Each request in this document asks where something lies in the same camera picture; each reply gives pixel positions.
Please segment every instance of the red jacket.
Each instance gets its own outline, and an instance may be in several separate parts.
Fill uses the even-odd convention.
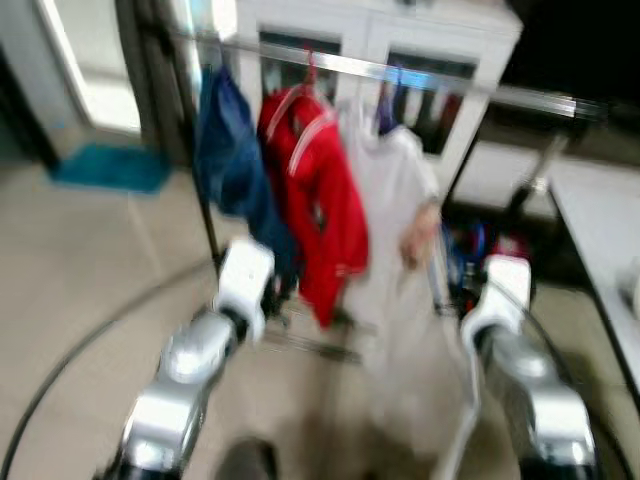
[[[369,255],[333,110],[305,86],[277,92],[264,101],[258,135],[281,214],[301,249],[300,295],[327,327],[346,275],[363,271]]]

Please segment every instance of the metal rail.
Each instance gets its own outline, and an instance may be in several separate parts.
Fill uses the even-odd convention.
[[[222,42],[215,34],[211,33],[197,33],[193,35],[175,29],[169,30],[169,33],[174,37],[184,40],[196,40],[197,42],[219,45],[223,49],[252,52],[272,60],[280,60],[300,65],[309,64],[309,52],[301,48],[285,47],[264,42],[255,43],[242,39]],[[451,75],[393,67],[330,53],[313,52],[312,56],[313,62],[318,68],[398,83],[410,88],[418,88],[421,90],[439,90],[440,88],[446,88],[449,92],[460,95],[487,95],[493,103],[568,118],[596,120],[603,118],[604,114],[602,105],[570,95],[509,86],[487,88],[475,84],[473,80],[465,80]]]

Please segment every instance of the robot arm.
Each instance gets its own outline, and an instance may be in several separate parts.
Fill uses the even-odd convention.
[[[480,302],[462,326],[472,405],[447,478],[455,478],[477,423],[482,381],[504,409],[523,479],[594,478],[595,444],[586,406],[562,382],[551,358],[522,333],[522,308],[529,305],[528,263],[493,256],[487,274]]]
[[[99,478],[181,478],[227,360],[246,338],[255,343],[262,337],[260,302],[273,265],[273,254],[257,243],[232,243],[211,308],[167,342],[154,379],[135,401],[115,459]]]

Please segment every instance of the teal mat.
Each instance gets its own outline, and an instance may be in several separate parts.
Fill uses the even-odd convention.
[[[87,145],[65,160],[52,179],[61,184],[157,193],[171,173],[165,157],[136,147]]]

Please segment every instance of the black wire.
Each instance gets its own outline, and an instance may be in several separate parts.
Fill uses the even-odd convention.
[[[533,325],[538,335],[540,335],[540,337],[546,344],[547,349],[549,350],[549,353],[553,357],[553,360],[560,367],[561,375],[565,377],[566,381],[569,382],[571,387],[577,390],[579,384],[576,378],[571,373],[571,369],[569,368],[569,364],[567,363],[567,360],[565,359],[564,355],[560,353],[560,350],[558,350],[558,348],[555,346],[555,344],[551,340],[551,337],[549,337],[549,334],[542,327],[542,324],[540,324],[538,319],[529,311],[528,308],[526,308],[522,304],[522,302],[520,302],[517,298],[515,298],[513,294],[509,290],[507,290],[507,288],[505,288],[502,284],[500,284],[499,282],[491,281],[491,280],[488,280],[488,283],[496,287],[500,291],[500,293],[502,293],[502,295],[507,300],[509,300],[513,305],[515,305],[524,314],[527,320],[531,322],[531,325]],[[587,407],[587,412],[589,413],[589,418],[591,419],[591,422],[600,431],[602,436],[607,441],[607,444],[609,445],[609,447],[611,448],[615,456],[618,458],[618,462],[620,463],[620,466],[624,472],[625,477],[629,480],[633,480],[634,477],[633,477],[633,472],[631,470],[631,465],[627,460],[624,450],[622,450],[622,446],[620,445],[620,442],[618,441],[616,436],[613,434],[613,432],[611,432],[609,427],[600,418],[600,416],[587,404],[586,400],[585,400],[585,406]]]
[[[109,328],[111,328],[115,323],[124,319],[127,314],[132,311],[140,308],[142,305],[147,303],[153,297],[167,290],[168,288],[173,287],[175,284],[180,283],[187,278],[191,277],[195,273],[198,273],[200,270],[203,270],[205,267],[212,266],[211,260],[199,262],[196,265],[188,267],[184,270],[181,270],[177,274],[169,277],[164,282],[156,285],[155,287],[142,292],[140,295],[135,297],[134,299],[127,302],[125,305],[120,307],[113,313],[106,321],[98,325],[91,332],[84,336],[78,343],[76,343],[71,350],[67,352],[67,354],[58,362],[58,364],[49,372],[47,378],[45,378],[44,382],[35,395],[29,402],[27,409],[25,410],[22,418],[18,422],[15,431],[13,432],[13,436],[11,437],[11,442],[9,442],[9,447],[7,448],[7,452],[5,453],[4,460],[2,461],[2,471],[0,472],[0,480],[7,480],[9,478],[9,470],[11,469],[11,464],[13,463],[13,459],[18,450],[18,446],[20,445],[20,440],[22,439],[22,435],[24,434],[31,417],[35,413],[38,405],[42,402],[42,399],[45,397],[51,386],[58,379],[62,371],[69,365],[73,360],[78,357],[91,343],[97,340],[103,333],[105,333]]]

